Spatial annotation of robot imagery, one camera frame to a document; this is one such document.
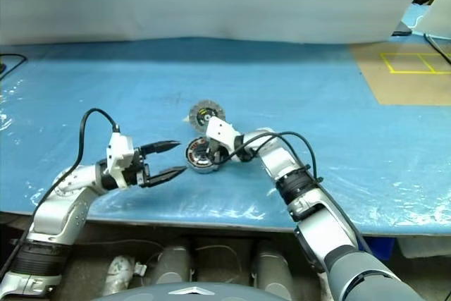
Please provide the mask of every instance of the black cable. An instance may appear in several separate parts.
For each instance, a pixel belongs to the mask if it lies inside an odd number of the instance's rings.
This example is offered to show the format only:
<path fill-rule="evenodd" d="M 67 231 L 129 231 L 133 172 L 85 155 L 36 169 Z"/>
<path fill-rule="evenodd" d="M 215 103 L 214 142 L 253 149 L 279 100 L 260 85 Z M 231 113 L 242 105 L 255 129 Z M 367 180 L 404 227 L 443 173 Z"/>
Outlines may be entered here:
<path fill-rule="evenodd" d="M 311 155 L 311 162 L 312 162 L 312 168 L 314 171 L 314 174 L 312 176 L 312 180 L 313 183 L 315 183 L 318 188 L 324 193 L 325 196 L 327 196 L 327 198 L 335 205 L 335 207 L 337 208 L 337 210 L 340 212 L 340 214 L 342 215 L 342 217 L 346 220 L 346 222 L 350 225 L 350 228 L 352 229 L 352 231 L 354 232 L 357 241 L 360 243 L 360 245 L 364 248 L 365 252 L 368 252 L 369 254 L 373 255 L 373 251 L 371 250 L 371 248 L 368 246 L 368 243 L 366 242 L 366 240 L 364 239 L 363 235 L 360 233 L 359 229 L 357 229 L 357 227 L 354 225 L 354 223 L 351 221 L 351 219 L 349 218 L 349 216 L 345 213 L 345 211 L 343 210 L 343 208 L 335 201 L 335 199 L 332 197 L 332 195 L 330 195 L 330 193 L 322 186 L 319 184 L 319 182 L 322 180 L 322 178 L 317 178 L 316 177 L 316 158 L 315 158 L 315 153 L 313 151 L 313 148 L 311 147 L 310 143 L 308 142 L 308 140 L 303 137 L 302 135 L 300 135 L 299 133 L 296 132 L 281 132 L 281 133 L 273 133 L 273 132 L 265 132 L 262 133 L 260 135 L 257 135 L 251 139 L 249 139 L 248 141 L 246 141 L 244 144 L 242 144 L 241 146 L 239 146 L 234 152 L 230 153 L 226 158 L 224 158 L 222 161 L 216 162 L 216 165 L 222 165 L 225 162 L 229 161 L 230 159 L 232 159 L 232 157 L 234 157 L 238 152 L 241 152 L 246 146 L 248 146 L 250 143 L 254 142 L 255 140 L 258 140 L 261 137 L 267 137 L 267 136 L 271 136 L 269 139 L 265 140 L 265 142 L 263 142 L 258 148 L 257 150 L 252 154 L 251 159 L 252 160 L 254 157 L 256 157 L 258 155 L 259 150 L 268 142 L 270 142 L 272 139 L 274 139 L 275 137 L 278 137 L 279 139 L 281 139 L 282 141 L 284 141 L 284 143 L 288 146 L 288 148 L 290 149 L 290 151 L 292 152 L 292 155 L 294 156 L 297 164 L 301 167 L 304 168 L 304 165 L 302 164 L 302 162 L 299 160 L 299 157 L 296 153 L 296 151 L 294 150 L 293 146 L 282 136 L 282 135 L 294 135 L 296 137 L 298 137 L 299 139 L 301 139 L 305 145 L 307 146 L 307 148 L 310 151 L 310 155 Z"/>
<path fill-rule="evenodd" d="M 451 297 L 451 290 L 450 290 L 450 292 L 448 293 L 448 295 L 445 297 L 445 301 L 448 301 L 448 300 L 450 299 L 450 297 Z"/>
<path fill-rule="evenodd" d="M 440 48 L 440 46 L 437 45 L 435 40 L 426 33 L 423 35 L 423 37 L 432 46 L 432 48 L 435 49 L 451 65 L 451 58 L 446 55 L 446 53 Z"/>
<path fill-rule="evenodd" d="M 39 201 L 39 203 L 37 204 L 35 210 L 33 211 L 33 214 L 32 214 L 32 216 L 30 218 L 30 222 L 27 225 L 27 228 L 23 231 L 23 234 L 20 237 L 19 241 L 17 242 L 16 246 L 14 247 L 12 253 L 9 255 L 9 257 L 6 260 L 5 264 L 2 266 L 2 268 L 0 270 L 0 280 L 4 277 L 4 275 L 8 271 L 11 263 L 13 262 L 14 258 L 16 257 L 16 254 L 19 251 L 20 247 L 25 242 L 25 239 L 27 238 L 27 235 L 28 235 L 28 233 L 30 231 L 31 225 L 33 224 L 33 220 L 34 220 L 34 218 L 36 216 L 36 212 L 39 209 L 39 207 L 49 197 L 49 195 L 54 191 L 54 189 L 56 187 L 58 187 L 58 185 L 60 183 L 62 183 L 63 180 L 66 179 L 78 167 L 78 165 L 82 161 L 83 152 L 85 150 L 85 127 L 86 127 L 86 122 L 87 122 L 88 117 L 91 115 L 91 113 L 94 113 L 94 112 L 98 112 L 101 115 L 103 115 L 105 118 L 108 119 L 110 124 L 113 126 L 113 132 L 119 132 L 119 125 L 116 124 L 116 122 L 113 120 L 113 118 L 110 117 L 110 115 L 107 114 L 107 112 L 103 111 L 102 109 L 93 108 L 93 109 L 90 109 L 89 111 L 87 111 L 85 113 L 85 115 L 83 116 L 83 118 L 81 120 L 81 123 L 80 123 L 80 134 L 78 136 L 78 155 L 77 155 L 77 159 L 75 160 L 75 163 L 42 196 L 41 200 Z"/>
<path fill-rule="evenodd" d="M 26 56 L 24 56 L 23 54 L 19 54 L 19 53 L 2 53 L 2 54 L 0 54 L 0 57 L 2 57 L 2 56 L 18 56 L 19 58 L 22 58 L 22 59 L 16 65 L 14 65 L 12 68 L 7 70 L 5 73 L 0 74 L 0 81 L 2 81 L 9 73 L 14 71 L 17 67 L 19 67 L 20 65 L 22 65 L 23 63 L 28 61 L 28 58 Z"/>

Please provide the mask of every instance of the white backdrop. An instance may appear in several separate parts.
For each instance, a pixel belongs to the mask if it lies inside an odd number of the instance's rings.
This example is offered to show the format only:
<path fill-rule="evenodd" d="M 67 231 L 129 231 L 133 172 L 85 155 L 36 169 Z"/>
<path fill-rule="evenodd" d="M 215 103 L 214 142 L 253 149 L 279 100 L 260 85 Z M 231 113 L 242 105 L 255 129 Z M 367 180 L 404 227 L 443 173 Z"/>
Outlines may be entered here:
<path fill-rule="evenodd" d="M 412 0 L 0 0 L 0 44 L 220 37 L 387 39 Z"/>

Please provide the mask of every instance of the cardboard surface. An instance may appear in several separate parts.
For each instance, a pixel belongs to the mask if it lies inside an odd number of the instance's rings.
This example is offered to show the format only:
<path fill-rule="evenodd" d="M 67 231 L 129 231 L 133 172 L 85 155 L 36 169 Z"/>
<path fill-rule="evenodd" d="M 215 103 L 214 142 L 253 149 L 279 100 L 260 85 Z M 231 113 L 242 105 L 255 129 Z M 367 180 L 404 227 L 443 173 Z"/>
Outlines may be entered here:
<path fill-rule="evenodd" d="M 439 43 L 451 56 L 451 44 Z M 427 44 L 350 46 L 382 105 L 451 106 L 451 66 Z"/>

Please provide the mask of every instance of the circular saw blade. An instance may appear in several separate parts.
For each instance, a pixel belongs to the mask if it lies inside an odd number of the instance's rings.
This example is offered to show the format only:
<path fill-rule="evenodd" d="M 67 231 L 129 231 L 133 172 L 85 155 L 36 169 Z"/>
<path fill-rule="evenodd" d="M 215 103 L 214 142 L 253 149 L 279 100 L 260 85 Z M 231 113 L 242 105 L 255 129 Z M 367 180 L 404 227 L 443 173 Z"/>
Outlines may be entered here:
<path fill-rule="evenodd" d="M 226 119 L 226 113 L 216 102 L 202 100 L 191 109 L 190 123 L 197 132 L 204 134 L 212 116 L 217 116 L 221 120 Z"/>

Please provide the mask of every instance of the blue plastic sheet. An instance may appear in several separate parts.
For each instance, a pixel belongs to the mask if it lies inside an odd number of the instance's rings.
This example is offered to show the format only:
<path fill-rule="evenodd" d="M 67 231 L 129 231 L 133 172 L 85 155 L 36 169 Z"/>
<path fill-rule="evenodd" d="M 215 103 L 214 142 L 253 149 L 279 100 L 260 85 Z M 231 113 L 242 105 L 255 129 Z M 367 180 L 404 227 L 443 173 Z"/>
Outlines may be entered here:
<path fill-rule="evenodd" d="M 182 147 L 149 157 L 156 172 L 185 163 L 185 146 L 198 134 L 183 119 L 212 99 L 242 132 L 269 126 L 304 134 L 324 187 L 364 233 L 451 233 L 451 107 L 379 105 L 345 46 L 167 39 L 3 50 L 30 61 L 1 84 L 2 211 L 30 213 L 73 163 L 89 108 L 108 111 L 135 146 L 180 140 Z M 84 164 L 105 157 L 110 132 L 101 116 L 89 120 Z M 258 160 L 110 192 L 89 217 L 294 227 Z"/>

